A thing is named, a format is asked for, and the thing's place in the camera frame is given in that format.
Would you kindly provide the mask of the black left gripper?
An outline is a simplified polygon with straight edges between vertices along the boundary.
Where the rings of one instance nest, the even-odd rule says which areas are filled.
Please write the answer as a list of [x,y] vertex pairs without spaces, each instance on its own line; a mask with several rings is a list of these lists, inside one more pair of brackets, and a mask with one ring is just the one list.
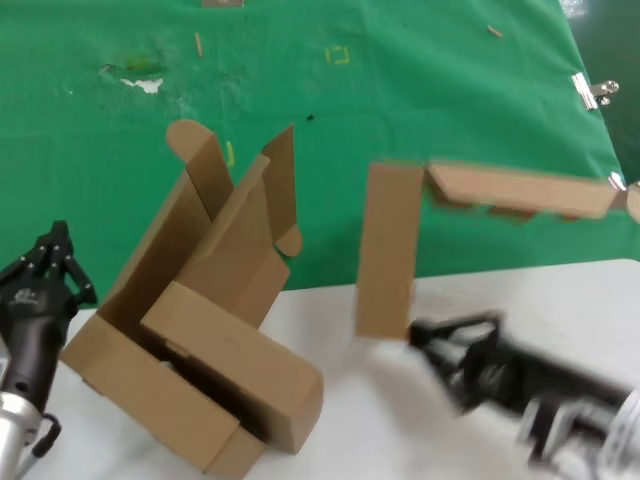
[[48,400],[70,321],[97,301],[74,257],[67,222],[55,221],[1,271],[1,336],[10,354],[1,390],[27,401]]

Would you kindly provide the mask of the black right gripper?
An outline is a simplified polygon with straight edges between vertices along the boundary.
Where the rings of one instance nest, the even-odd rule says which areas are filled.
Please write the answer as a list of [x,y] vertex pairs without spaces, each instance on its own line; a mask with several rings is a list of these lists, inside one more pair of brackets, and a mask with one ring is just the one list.
[[442,321],[418,318],[408,327],[408,344],[422,355],[461,414],[490,403],[520,417],[525,438],[578,433],[605,437],[631,389],[508,340],[483,339],[468,349],[460,346],[463,330],[488,326],[492,335],[500,332],[501,323],[498,311]]

